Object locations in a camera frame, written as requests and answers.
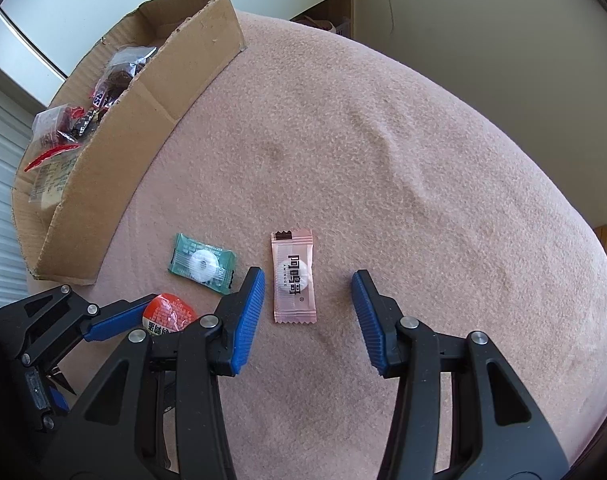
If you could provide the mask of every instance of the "beige wall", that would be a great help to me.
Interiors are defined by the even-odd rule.
[[[357,40],[483,113],[607,223],[607,13],[596,0],[356,0]]]

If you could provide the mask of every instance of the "blue plastic part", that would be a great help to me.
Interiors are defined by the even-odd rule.
[[[96,323],[83,339],[86,341],[105,341],[140,325],[143,311],[148,304],[149,303],[137,305],[121,314],[117,314],[116,316],[109,317],[104,321]]]
[[[235,374],[238,374],[241,367],[248,362],[265,293],[266,275],[263,270],[259,270],[250,289],[250,294],[248,294],[248,301],[245,304],[243,314],[241,314],[237,330],[234,333],[234,350],[230,366]]]
[[[370,362],[377,368],[380,375],[385,375],[390,364],[386,358],[383,330],[377,320],[375,308],[363,286],[363,281],[356,272],[352,276],[352,303],[357,311]]]
[[[50,386],[50,393],[52,394],[52,400],[54,401],[54,403],[57,405],[58,408],[60,408],[61,410],[65,411],[65,412],[70,411],[70,407],[68,406],[68,403],[66,402],[65,397],[63,397],[63,394],[59,390]]]

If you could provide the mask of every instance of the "pink fleece fabric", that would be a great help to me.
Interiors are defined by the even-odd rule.
[[[248,267],[266,271],[250,362],[220,381],[240,480],[376,477],[397,381],[369,363],[357,269],[435,331],[487,332],[573,461],[607,414],[607,259],[589,226],[510,139],[423,76],[327,32],[239,19],[248,49],[177,125],[96,285],[76,290],[99,305],[171,292],[212,312],[217,294],[166,270],[177,232],[234,250],[234,288]],[[314,325],[272,318],[269,235],[292,228],[315,234]],[[61,364],[71,384],[85,387],[117,342],[78,346]]]

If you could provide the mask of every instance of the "green candy wrapper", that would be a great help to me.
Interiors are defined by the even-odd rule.
[[[209,286],[220,294],[232,292],[237,255],[232,251],[204,244],[177,233],[174,254],[168,270],[194,282]]]

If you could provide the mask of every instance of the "cardboard box flap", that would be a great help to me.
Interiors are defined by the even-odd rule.
[[[159,41],[161,35],[165,42]],[[78,157],[44,225],[28,197],[36,174],[22,160],[12,192],[13,218],[37,279],[94,283],[127,205],[174,126],[244,48],[230,0],[151,0],[125,16],[81,60],[51,106],[88,106],[108,60],[128,44],[161,44],[104,116]]]

